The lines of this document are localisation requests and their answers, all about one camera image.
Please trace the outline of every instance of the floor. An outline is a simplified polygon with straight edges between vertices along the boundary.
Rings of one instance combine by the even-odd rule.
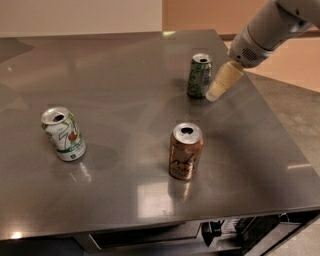
[[[277,115],[278,119],[282,122],[284,127],[288,130],[295,143],[300,147],[306,158],[313,165],[314,169],[320,176],[320,143],[319,136],[320,130],[318,127],[317,118],[320,114],[320,102],[318,102],[318,94],[316,92],[306,90],[294,85],[286,84],[277,80],[269,79],[253,73],[247,73],[250,80],[256,86],[258,91],[264,96],[270,108]],[[302,108],[295,110],[294,119],[299,120],[293,123],[283,113],[286,106],[289,108],[288,103],[279,103],[275,98],[282,99],[289,97],[292,102],[295,102],[296,107],[299,108],[299,103]],[[317,117],[315,122],[307,123],[304,118],[313,115]],[[270,256],[317,256],[320,255],[320,219],[304,229],[298,235],[291,238],[288,242],[277,248]]]

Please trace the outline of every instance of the soda can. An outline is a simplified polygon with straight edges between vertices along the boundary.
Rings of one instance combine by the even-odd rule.
[[[86,144],[73,114],[67,108],[48,109],[42,114],[41,122],[61,160],[73,161],[84,154]]]
[[[192,57],[191,70],[188,81],[188,95],[202,98],[206,95],[211,78],[212,58],[205,53],[198,53]]]
[[[179,180],[191,179],[198,170],[202,145],[202,132],[197,125],[177,125],[170,136],[170,174]]]

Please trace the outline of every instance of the white wall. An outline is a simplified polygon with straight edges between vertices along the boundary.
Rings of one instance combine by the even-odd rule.
[[[0,37],[162,29],[162,0],[0,0]]]

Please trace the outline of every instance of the can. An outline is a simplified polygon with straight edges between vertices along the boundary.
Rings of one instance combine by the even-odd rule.
[[[202,146],[202,132],[197,125],[178,124],[170,136],[170,174],[180,180],[191,179],[198,171]]]
[[[41,116],[42,129],[56,149],[58,157],[63,161],[78,159],[86,151],[74,115],[65,107],[53,107]]]
[[[211,79],[212,58],[205,53],[198,53],[192,57],[188,80],[188,95],[202,98],[206,95]]]

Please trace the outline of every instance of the green can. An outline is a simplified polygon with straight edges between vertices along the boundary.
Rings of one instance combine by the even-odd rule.
[[[188,95],[195,98],[206,96],[211,78],[212,58],[205,53],[198,53],[192,57],[191,70],[188,81]]]

